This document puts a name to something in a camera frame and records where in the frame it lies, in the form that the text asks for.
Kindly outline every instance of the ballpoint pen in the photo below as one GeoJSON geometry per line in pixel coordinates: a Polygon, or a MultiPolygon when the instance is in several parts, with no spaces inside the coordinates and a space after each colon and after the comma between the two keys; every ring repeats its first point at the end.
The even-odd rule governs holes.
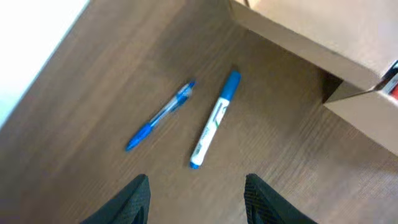
{"type": "Polygon", "coordinates": [[[130,151],[136,147],[142,140],[144,140],[153,130],[153,128],[169,113],[175,111],[177,108],[182,106],[185,101],[191,96],[192,88],[195,85],[195,81],[187,83],[181,88],[180,91],[143,127],[130,139],[126,146],[126,151],[130,151]]]}

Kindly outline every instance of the pen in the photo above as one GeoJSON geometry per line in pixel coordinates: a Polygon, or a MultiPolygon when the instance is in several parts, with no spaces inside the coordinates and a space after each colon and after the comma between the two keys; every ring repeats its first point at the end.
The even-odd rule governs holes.
{"type": "Polygon", "coordinates": [[[175,111],[177,108],[182,106],[185,101],[191,96],[192,88],[195,85],[195,81],[187,83],[181,88],[180,91],[143,127],[130,139],[126,146],[126,151],[130,151],[136,147],[142,140],[144,140],[153,130],[153,128],[159,123],[159,121],[168,115],[170,112],[175,111]]]}
{"type": "Polygon", "coordinates": [[[190,159],[190,167],[192,169],[198,169],[203,160],[205,159],[206,152],[210,146],[211,140],[213,139],[218,126],[223,119],[225,111],[235,94],[235,91],[239,85],[241,74],[237,71],[232,71],[229,75],[227,82],[225,83],[221,95],[217,100],[217,103],[211,112],[209,120],[200,136],[199,142],[193,151],[190,159]]]}

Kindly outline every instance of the wooden desk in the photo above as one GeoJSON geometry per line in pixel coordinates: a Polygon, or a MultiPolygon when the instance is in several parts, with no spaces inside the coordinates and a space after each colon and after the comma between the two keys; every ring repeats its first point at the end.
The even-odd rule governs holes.
{"type": "Polygon", "coordinates": [[[250,172],[320,223],[397,220],[398,158],[322,106],[327,74],[227,8],[92,1],[1,130],[1,221],[78,223],[145,173],[149,223],[245,223],[250,172]],[[232,63],[242,82],[203,167],[190,170],[232,63]],[[191,77],[193,97],[126,154],[191,77]]]}

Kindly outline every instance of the blue marker cap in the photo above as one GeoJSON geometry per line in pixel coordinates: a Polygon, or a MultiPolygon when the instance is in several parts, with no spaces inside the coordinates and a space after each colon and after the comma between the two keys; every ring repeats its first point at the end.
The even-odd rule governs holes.
{"type": "Polygon", "coordinates": [[[194,164],[193,162],[190,162],[190,163],[189,163],[189,166],[190,166],[192,169],[199,169],[199,166],[196,165],[196,164],[194,164]]]}
{"type": "Polygon", "coordinates": [[[220,97],[228,101],[231,101],[239,85],[240,80],[241,80],[241,74],[238,71],[235,70],[232,71],[223,87],[223,90],[221,91],[220,97]]]}

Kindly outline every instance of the pen clip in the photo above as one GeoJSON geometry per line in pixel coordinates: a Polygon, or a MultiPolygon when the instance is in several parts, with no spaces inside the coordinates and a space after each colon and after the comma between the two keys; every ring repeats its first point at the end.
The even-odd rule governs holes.
{"type": "Polygon", "coordinates": [[[171,112],[178,110],[186,102],[187,99],[188,99],[187,96],[181,97],[179,99],[178,103],[175,106],[173,106],[173,108],[171,109],[171,112]]]}

